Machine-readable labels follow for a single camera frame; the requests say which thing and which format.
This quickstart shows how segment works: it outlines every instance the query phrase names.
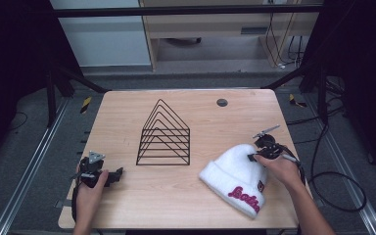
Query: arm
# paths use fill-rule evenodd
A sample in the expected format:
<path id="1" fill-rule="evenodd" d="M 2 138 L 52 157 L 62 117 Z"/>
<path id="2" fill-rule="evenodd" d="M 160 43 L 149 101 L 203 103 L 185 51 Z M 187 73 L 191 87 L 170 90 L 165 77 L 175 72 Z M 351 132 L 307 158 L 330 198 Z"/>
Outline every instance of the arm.
<path id="1" fill-rule="evenodd" d="M 270 169 L 289 191 L 303 234 L 335 234 L 301 182 L 294 163 L 281 157 L 269 160 L 255 155 L 255 159 Z"/>
<path id="2" fill-rule="evenodd" d="M 72 234 L 90 234 L 94 215 L 99 208 L 102 199 L 103 188 L 108 179 L 109 172 L 104 170 L 94 188 L 80 184 L 76 200 L 76 223 Z"/>

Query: table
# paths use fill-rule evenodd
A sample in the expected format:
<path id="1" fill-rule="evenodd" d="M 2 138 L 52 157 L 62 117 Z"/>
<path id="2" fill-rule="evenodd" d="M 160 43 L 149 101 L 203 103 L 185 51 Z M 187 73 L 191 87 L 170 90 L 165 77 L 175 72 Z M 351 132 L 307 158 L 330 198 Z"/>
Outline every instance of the table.
<path id="1" fill-rule="evenodd" d="M 189 165 L 136 165 L 142 128 L 162 99 L 189 127 Z M 225 99 L 220 107 L 217 100 Z M 119 183 L 105 188 L 95 228 L 208 229 L 296 228 L 298 221 L 285 187 L 270 173 L 266 199 L 256 219 L 235 210 L 199 179 L 200 171 L 237 144 L 280 124 L 271 134 L 294 154 L 276 96 L 268 89 L 138 90 L 105 94 L 83 157 L 105 154 L 104 168 L 124 168 Z M 72 195 L 71 185 L 68 198 Z M 73 228 L 71 208 L 59 225 Z"/>

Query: knit hat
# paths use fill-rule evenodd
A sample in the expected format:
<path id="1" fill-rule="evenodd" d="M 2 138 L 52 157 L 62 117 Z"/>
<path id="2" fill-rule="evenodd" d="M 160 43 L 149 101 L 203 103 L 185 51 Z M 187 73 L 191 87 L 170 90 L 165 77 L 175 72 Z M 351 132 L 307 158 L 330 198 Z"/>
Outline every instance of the knit hat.
<path id="1" fill-rule="evenodd" d="M 256 152 L 249 144 L 234 146 L 200 172 L 200 178 L 215 194 L 251 218 L 264 204 L 261 192 L 267 177 L 266 168 L 247 157 Z"/>

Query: wall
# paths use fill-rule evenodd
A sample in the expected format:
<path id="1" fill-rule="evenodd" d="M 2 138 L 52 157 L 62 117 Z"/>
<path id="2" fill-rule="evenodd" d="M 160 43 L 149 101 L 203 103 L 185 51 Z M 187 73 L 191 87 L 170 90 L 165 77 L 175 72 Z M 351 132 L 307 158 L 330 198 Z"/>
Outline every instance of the wall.
<path id="1" fill-rule="evenodd" d="M 51 4 L 54 9 L 139 7 L 137 0 L 51 0 Z M 60 23 L 83 69 L 151 65 L 141 17 L 64 18 Z"/>

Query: triangular rack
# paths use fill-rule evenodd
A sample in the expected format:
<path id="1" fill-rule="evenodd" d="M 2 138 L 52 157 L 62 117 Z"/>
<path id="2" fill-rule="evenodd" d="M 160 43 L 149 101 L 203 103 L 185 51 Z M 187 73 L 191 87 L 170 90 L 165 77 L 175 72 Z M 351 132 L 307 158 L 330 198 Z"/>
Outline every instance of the triangular rack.
<path id="1" fill-rule="evenodd" d="M 189 165 L 190 129 L 158 100 L 142 129 L 136 165 Z"/>

